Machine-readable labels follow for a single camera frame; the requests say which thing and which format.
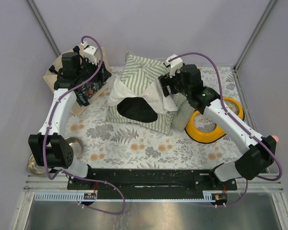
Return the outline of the green checkered pet cushion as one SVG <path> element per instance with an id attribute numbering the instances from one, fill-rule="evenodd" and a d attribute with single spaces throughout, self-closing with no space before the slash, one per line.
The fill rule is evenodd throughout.
<path id="1" fill-rule="evenodd" d="M 178 110 L 174 112 L 171 128 L 175 131 L 182 132 L 195 109 L 189 105 L 187 98 L 180 93 L 173 96 L 173 99 Z"/>

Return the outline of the green striped pet tent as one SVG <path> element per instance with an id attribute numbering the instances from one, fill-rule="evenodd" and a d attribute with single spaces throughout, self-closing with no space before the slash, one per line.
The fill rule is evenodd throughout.
<path id="1" fill-rule="evenodd" d="M 108 79 L 110 96 L 106 120 L 112 123 L 139 124 L 168 134 L 176 99 L 165 97 L 158 77 L 169 73 L 163 61 L 127 52 L 120 76 Z"/>

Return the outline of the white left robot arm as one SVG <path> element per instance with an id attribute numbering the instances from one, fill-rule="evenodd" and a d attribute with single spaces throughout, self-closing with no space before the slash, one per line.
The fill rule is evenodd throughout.
<path id="1" fill-rule="evenodd" d="M 37 134 L 29 136 L 28 144 L 37 165 L 44 167 L 46 172 L 55 169 L 79 177 L 78 184 L 83 189 L 90 189 L 95 183 L 94 177 L 88 174 L 89 167 L 74 156 L 72 147 L 64 138 L 65 128 L 73 105 L 77 101 L 88 105 L 85 97 L 76 90 L 91 80 L 104 83 L 111 74 L 105 70 L 103 60 L 96 59 L 91 46 L 83 52 L 62 54 L 61 63 L 60 69 L 54 66 L 49 68 L 57 76 L 53 86 L 53 101 L 43 126 Z"/>

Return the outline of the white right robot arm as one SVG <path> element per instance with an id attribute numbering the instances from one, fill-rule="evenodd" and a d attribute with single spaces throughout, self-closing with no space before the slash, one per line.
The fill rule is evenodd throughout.
<path id="1" fill-rule="evenodd" d="M 209 177 L 213 189 L 221 189 L 230 179 L 252 180 L 276 161 L 276 139 L 256 132 L 227 108 L 219 93 L 204 86 L 201 72 L 194 64 L 183 65 L 173 76 L 167 73 L 158 80 L 165 96 L 184 95 L 189 105 L 220 126 L 242 153 L 238 160 L 213 169 L 214 175 Z"/>

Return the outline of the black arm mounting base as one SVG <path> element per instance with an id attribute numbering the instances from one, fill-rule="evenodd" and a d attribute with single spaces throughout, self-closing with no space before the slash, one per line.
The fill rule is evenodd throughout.
<path id="1" fill-rule="evenodd" d="M 187 191 L 236 191 L 234 179 L 222 182 L 208 170 L 164 169 L 93 169 L 89 178 L 97 183 L 70 178 L 68 190 L 115 191 L 120 196 L 132 192 L 184 192 Z"/>

